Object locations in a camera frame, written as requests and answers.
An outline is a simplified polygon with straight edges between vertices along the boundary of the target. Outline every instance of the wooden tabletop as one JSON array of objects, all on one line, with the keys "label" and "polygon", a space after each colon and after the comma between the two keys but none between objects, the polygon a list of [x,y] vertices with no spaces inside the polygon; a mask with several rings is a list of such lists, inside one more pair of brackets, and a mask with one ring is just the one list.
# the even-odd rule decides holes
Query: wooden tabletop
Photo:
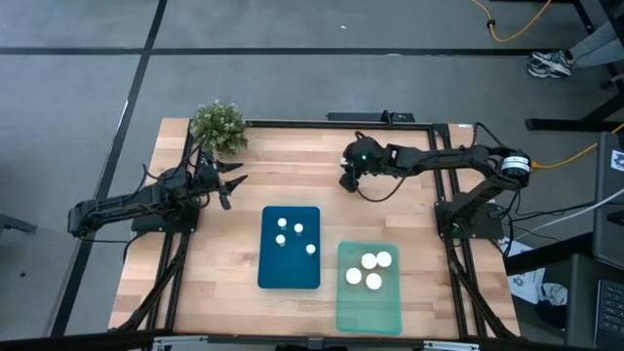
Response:
[{"label": "wooden tabletop", "polygon": [[[188,119],[163,119],[150,172],[175,167]],[[449,125],[453,146],[469,144],[472,128]],[[249,149],[225,161],[244,162],[227,179],[249,175],[224,211],[217,198],[203,209],[192,234],[180,289],[175,332],[348,336],[335,328],[337,247],[341,241],[394,243],[399,247],[403,332],[399,337],[458,336],[444,245],[436,235],[433,173],[408,178],[389,200],[375,204],[338,184],[344,147],[352,130],[248,128]],[[426,133],[365,131],[379,143],[428,150]],[[447,196],[450,186],[443,173]],[[458,171],[462,190],[482,176]],[[362,191],[372,198],[396,185],[390,176],[365,176]],[[257,285],[260,220],[266,206],[316,206],[321,210],[321,287],[264,290]],[[128,252],[109,326],[125,322],[151,289],[164,234],[149,233]],[[472,240],[479,288],[495,314],[519,334],[500,252],[488,241]],[[164,325],[168,292],[157,327]],[[469,331],[475,333],[470,299],[464,292]]]}]

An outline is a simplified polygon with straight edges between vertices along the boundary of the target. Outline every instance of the white ball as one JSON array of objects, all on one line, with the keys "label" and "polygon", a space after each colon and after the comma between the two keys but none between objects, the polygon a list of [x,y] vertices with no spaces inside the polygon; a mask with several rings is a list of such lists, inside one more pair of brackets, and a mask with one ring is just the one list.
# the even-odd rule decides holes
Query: white ball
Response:
[{"label": "white ball", "polygon": [[377,254],[377,264],[380,267],[383,267],[383,268],[389,267],[391,263],[392,263],[392,256],[390,255],[390,253],[381,252]]},{"label": "white ball", "polygon": [[358,268],[349,268],[347,270],[347,282],[356,285],[362,281],[362,272]]},{"label": "white ball", "polygon": [[372,253],[362,255],[362,266],[366,269],[373,269],[377,265],[377,258]]},{"label": "white ball", "polygon": [[377,273],[370,273],[367,277],[367,287],[371,290],[381,288],[381,277]]}]

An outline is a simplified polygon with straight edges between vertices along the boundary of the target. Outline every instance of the black cable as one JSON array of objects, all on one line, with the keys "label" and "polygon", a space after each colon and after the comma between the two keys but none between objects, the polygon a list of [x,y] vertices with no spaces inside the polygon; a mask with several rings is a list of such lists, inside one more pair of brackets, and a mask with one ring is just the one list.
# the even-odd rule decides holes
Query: black cable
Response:
[{"label": "black cable", "polygon": [[520,194],[520,190],[518,190],[518,191],[516,191],[514,193],[514,197],[511,198],[511,202],[509,203],[509,206],[506,207],[506,208],[502,207],[502,206],[500,206],[498,204],[494,204],[497,208],[499,208],[502,211],[500,213],[497,213],[497,214],[488,214],[488,216],[490,218],[496,217],[498,219],[502,219],[504,216],[509,215],[509,213],[511,212],[511,209],[514,207],[514,203],[516,202],[516,198],[519,196],[519,194]]},{"label": "black cable", "polygon": [[590,202],[586,202],[583,204],[579,204],[579,205],[574,205],[574,206],[570,206],[570,207],[566,207],[566,208],[562,208],[562,209],[557,209],[557,210],[552,210],[552,211],[536,211],[536,212],[531,212],[531,213],[527,213],[527,214],[521,214],[520,213],[520,203],[522,202],[522,194],[519,194],[518,197],[518,206],[516,207],[516,215],[520,216],[521,218],[516,218],[514,220],[527,220],[527,219],[531,219],[531,218],[535,218],[541,215],[564,215],[567,211],[570,210],[577,210],[577,209],[583,209],[589,206],[592,206],[594,204],[596,204],[595,201],[590,201]]},{"label": "black cable", "polygon": [[496,241],[494,241],[493,239],[488,239],[488,241],[491,242],[491,244],[494,245],[498,249],[500,254],[503,254],[503,251],[500,249],[500,246],[498,245],[498,243],[496,243]]},{"label": "black cable", "polygon": [[[427,160],[429,160],[429,159],[436,158],[436,157],[438,157],[438,155],[430,155],[430,156],[425,157],[425,158],[423,158],[422,160],[418,161],[418,163],[422,163],[422,162],[424,162],[424,161],[427,161]],[[394,194],[397,192],[397,190],[399,190],[399,188],[401,187],[401,185],[403,185],[403,182],[406,180],[406,178],[407,178],[408,176],[410,176],[410,174],[412,173],[412,171],[413,171],[413,170],[414,170],[417,166],[418,166],[418,164],[416,164],[416,165],[412,166],[412,167],[411,167],[411,168],[410,168],[407,172],[405,172],[405,174],[403,175],[403,177],[401,178],[401,180],[399,181],[399,183],[397,183],[397,186],[395,186],[395,187],[394,187],[394,189],[392,189],[392,191],[391,191],[388,195],[384,196],[384,197],[383,197],[383,198],[381,198],[381,199],[371,199],[371,198],[367,197],[367,196],[366,196],[366,195],[364,195],[364,194],[362,193],[362,191],[360,190],[360,186],[356,186],[356,187],[355,187],[355,190],[358,192],[358,194],[360,194],[360,196],[362,196],[362,198],[363,198],[363,199],[365,199],[365,200],[367,200],[367,201],[374,202],[374,203],[379,203],[379,202],[382,202],[382,201],[386,201],[386,200],[388,200],[388,199],[389,199],[392,195],[394,195]],[[351,176],[353,177],[353,183],[354,183],[354,184],[356,184],[355,170],[353,171],[353,173],[351,174]]]},{"label": "black cable", "polygon": [[[509,218],[510,222],[513,222],[513,219],[511,218],[509,214],[507,214],[507,217]],[[504,258],[509,257],[509,252],[511,251],[511,245],[513,243],[514,243],[514,225],[510,225],[509,226],[509,243],[507,244],[507,248],[505,249],[505,252],[503,253]]]},{"label": "black cable", "polygon": [[127,244],[128,243],[125,240],[95,240],[95,239],[85,239],[82,237],[78,237],[78,239],[82,241],[88,241],[91,243],[106,243],[106,244]]},{"label": "black cable", "polygon": [[123,202],[130,201],[130,200],[134,199],[135,196],[138,194],[139,190],[143,187],[143,185],[145,185],[145,180],[146,179],[147,179],[147,169],[145,167],[143,167],[143,176],[142,176],[142,178],[140,180],[140,183],[138,184],[138,187],[136,188],[135,192],[132,193],[127,198],[125,198]]},{"label": "black cable", "polygon": [[132,238],[130,241],[125,242],[126,247],[124,248],[123,262],[126,262],[126,256],[128,255],[128,249],[130,248],[130,244],[133,243],[136,239],[142,237],[143,234],[144,233],[137,233],[134,238]]},{"label": "black cable", "polygon": [[560,243],[560,242],[561,242],[561,240],[559,240],[559,239],[557,239],[557,238],[550,237],[550,236],[547,236],[547,235],[535,234],[535,233],[533,233],[532,231],[530,231],[530,230],[528,230],[528,229],[524,229],[524,228],[522,228],[522,227],[519,227],[518,225],[513,225],[513,224],[510,224],[510,223],[501,223],[501,224],[503,224],[503,225],[507,225],[507,226],[510,226],[510,227],[514,227],[514,228],[516,228],[516,229],[524,230],[526,233],[528,233],[528,234],[530,234],[530,235],[534,235],[534,236],[536,236],[536,237],[540,237],[540,238],[544,238],[544,239],[550,239],[550,240],[555,241],[555,242],[557,242],[557,243]]},{"label": "black cable", "polygon": [[192,148],[191,151],[188,153],[188,155],[186,155],[185,157],[182,157],[182,159],[179,161],[179,164],[177,164],[177,167],[175,167],[175,171],[168,176],[165,176],[163,178],[159,178],[156,175],[151,174],[148,170],[147,170],[147,166],[145,166],[145,164],[143,164],[143,171],[147,173],[147,176],[149,176],[152,179],[156,179],[156,180],[169,180],[171,178],[173,178],[175,175],[177,175],[177,172],[179,172],[179,170],[184,166],[184,163],[189,161],[191,156],[193,156],[193,154],[195,152],[197,152],[197,150],[199,150],[202,145],[204,144],[204,142],[206,142],[206,139],[208,139],[208,133],[205,133],[201,136],[197,136],[195,138],[195,140],[193,141],[193,143],[195,143],[195,141],[197,141],[200,137],[203,137],[204,139],[197,144],[197,146],[195,146],[195,148]]},{"label": "black cable", "polygon": [[523,202],[523,190],[520,189],[518,190],[518,205],[516,205],[516,210],[514,211],[516,215],[523,215],[523,214],[520,214],[520,204],[522,202]]},{"label": "black cable", "polygon": [[[401,187],[401,185],[403,185],[403,182],[404,182],[404,181],[406,181],[406,178],[408,177],[408,174],[409,174],[409,173],[410,173],[410,172],[406,172],[406,173],[403,175],[403,177],[401,178],[401,180],[399,181],[399,183],[397,184],[397,186],[395,186],[395,187],[394,187],[394,189],[393,189],[393,190],[392,190],[392,191],[391,191],[388,195],[384,196],[384,197],[383,197],[383,198],[381,198],[381,199],[371,199],[371,198],[367,197],[366,195],[364,195],[364,194],[362,193],[362,191],[360,190],[360,187],[359,187],[359,186],[356,186],[355,190],[358,192],[358,194],[360,194],[360,196],[362,196],[362,198],[363,198],[364,200],[367,200],[367,201],[370,201],[370,202],[375,202],[375,203],[377,203],[377,202],[383,202],[383,201],[386,201],[386,200],[390,199],[390,197],[392,197],[392,195],[394,195],[394,194],[397,192],[397,190],[399,190],[399,188]],[[354,181],[354,183],[355,183],[355,181],[356,181],[356,180],[355,180],[355,171],[353,172],[353,181]]]},{"label": "black cable", "polygon": [[481,122],[477,122],[473,125],[473,129],[472,129],[472,142],[470,143],[470,147],[475,146],[475,144],[477,143],[477,130],[479,129],[479,127],[481,127],[484,131],[486,131],[486,133],[489,134],[489,136],[491,138],[494,139],[494,141],[496,141],[498,143],[498,145],[503,146],[503,147],[507,147],[505,146],[505,144],[500,141],[500,139],[498,137],[496,137],[494,135],[494,133],[491,132],[490,129],[488,129],[488,127],[484,126],[483,123]]}]

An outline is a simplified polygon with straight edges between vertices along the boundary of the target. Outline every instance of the white cup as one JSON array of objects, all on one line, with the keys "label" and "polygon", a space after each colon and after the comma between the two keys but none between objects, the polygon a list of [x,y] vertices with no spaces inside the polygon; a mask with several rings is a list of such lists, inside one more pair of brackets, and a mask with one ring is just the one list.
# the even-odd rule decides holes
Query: white cup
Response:
[{"label": "white cup", "polygon": [[349,268],[346,274],[347,283],[356,285],[362,281],[362,272],[358,268]]},{"label": "white cup", "polygon": [[308,246],[305,247],[305,251],[309,254],[312,255],[316,252],[316,247],[312,244],[309,244]]},{"label": "white cup", "polygon": [[286,244],[286,237],[282,234],[278,235],[275,237],[275,242],[277,243],[277,245],[279,245],[280,247],[284,247],[284,245]]},{"label": "white cup", "polygon": [[296,235],[301,235],[301,232],[303,232],[303,225],[299,223],[295,224],[294,232],[296,233]]},{"label": "white cup", "polygon": [[280,226],[280,229],[282,230],[286,230],[286,219],[285,218],[280,218],[277,220],[277,225]]},{"label": "white cup", "polygon": [[381,277],[377,273],[370,273],[367,277],[367,287],[373,291],[381,288]]},{"label": "white cup", "polygon": [[377,265],[377,258],[372,253],[362,255],[362,266],[366,269],[373,269]]},{"label": "white cup", "polygon": [[392,256],[390,255],[390,253],[387,252],[381,252],[377,254],[377,264],[379,265],[379,267],[389,267],[390,264],[392,264]]}]

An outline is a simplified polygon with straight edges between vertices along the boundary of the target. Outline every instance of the metal clamp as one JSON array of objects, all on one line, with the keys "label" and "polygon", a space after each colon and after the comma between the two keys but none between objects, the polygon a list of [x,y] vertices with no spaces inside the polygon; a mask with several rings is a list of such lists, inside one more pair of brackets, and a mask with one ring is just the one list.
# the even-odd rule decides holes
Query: metal clamp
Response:
[{"label": "metal clamp", "polygon": [[463,342],[446,342],[446,341],[427,341],[424,342],[423,350],[432,351],[479,351],[478,344],[469,344]]},{"label": "metal clamp", "polygon": [[154,337],[154,347],[156,349],[163,346],[174,346],[190,343],[208,343],[207,335],[190,335],[190,336],[162,336]]},{"label": "metal clamp", "polygon": [[308,350],[323,350],[324,344],[322,337],[308,337]]}]

